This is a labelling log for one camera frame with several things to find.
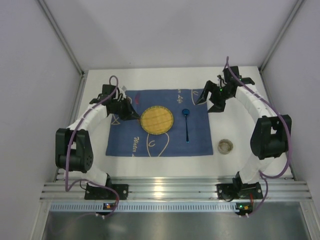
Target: yellow plate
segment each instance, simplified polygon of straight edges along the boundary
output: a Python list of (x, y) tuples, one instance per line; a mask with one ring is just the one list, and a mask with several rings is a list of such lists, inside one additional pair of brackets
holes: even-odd
[(171, 129), (174, 124), (174, 116), (164, 106), (152, 106), (142, 113), (140, 123), (147, 133), (160, 135)]

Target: blue placemat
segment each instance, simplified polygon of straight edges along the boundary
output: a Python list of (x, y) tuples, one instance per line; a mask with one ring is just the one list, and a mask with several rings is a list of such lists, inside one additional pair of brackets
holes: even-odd
[[(165, 134), (152, 135), (143, 130), (138, 120), (122, 121), (112, 118), (107, 156), (120, 157), (182, 157), (212, 155), (207, 103), (195, 105), (202, 89), (128, 90), (133, 108), (141, 114), (149, 107), (164, 106), (174, 118), (172, 128)], [(187, 117), (189, 143), (186, 142), (186, 122), (183, 109), (189, 109)]]

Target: black mounting bracket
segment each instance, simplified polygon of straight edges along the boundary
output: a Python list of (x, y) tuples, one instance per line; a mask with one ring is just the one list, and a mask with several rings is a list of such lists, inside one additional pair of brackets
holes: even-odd
[[(129, 185), (128, 184), (112, 184), (111, 177), (108, 174), (106, 179), (106, 187), (115, 190), (120, 199), (119, 200), (127, 200), (129, 193)], [(88, 183), (85, 188), (85, 200), (116, 200), (116, 195), (102, 187), (90, 186)]]
[(237, 199), (262, 199), (263, 193), (259, 182), (248, 184), (242, 183), (239, 172), (232, 179), (232, 183), (220, 183), (216, 185), (218, 199), (231, 202)]

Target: tabletop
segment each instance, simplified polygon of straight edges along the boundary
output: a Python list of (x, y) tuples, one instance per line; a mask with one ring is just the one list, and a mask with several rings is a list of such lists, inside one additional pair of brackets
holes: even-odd
[[(101, 93), (102, 85), (116, 75), (119, 87), (127, 90), (157, 89), (202, 89), (208, 80), (217, 83), (217, 75), (222, 67), (187, 68), (140, 68), (140, 69), (101, 69), (90, 70), (87, 75), (79, 116), (83, 114), (89, 102)], [(255, 82), (260, 94), (267, 94), (256, 66), (241, 66), (243, 77)], [(213, 104), (207, 103), (208, 109)], [(224, 112), (209, 113), (209, 125), (213, 155), (183, 157), (123, 157), (106, 156), (111, 115), (105, 118), (90, 136), (95, 164), (114, 177), (233, 177), (246, 163), (251, 154), (250, 138), (255, 123), (244, 106), (235, 98), (226, 101)], [(229, 139), (233, 150), (222, 155), (217, 146), (221, 139)], [(276, 158), (264, 171), (268, 175), (278, 174), (286, 163), (286, 155)], [(283, 177), (292, 177), (290, 169)]]

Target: metal floor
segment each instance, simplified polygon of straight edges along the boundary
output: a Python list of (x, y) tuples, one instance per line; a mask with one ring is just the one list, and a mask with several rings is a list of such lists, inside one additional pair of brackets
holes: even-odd
[[(103, 220), (50, 212), (43, 240), (309, 240), (298, 202), (268, 202), (250, 218), (235, 213), (128, 212)], [(60, 229), (66, 230), (58, 235)]]

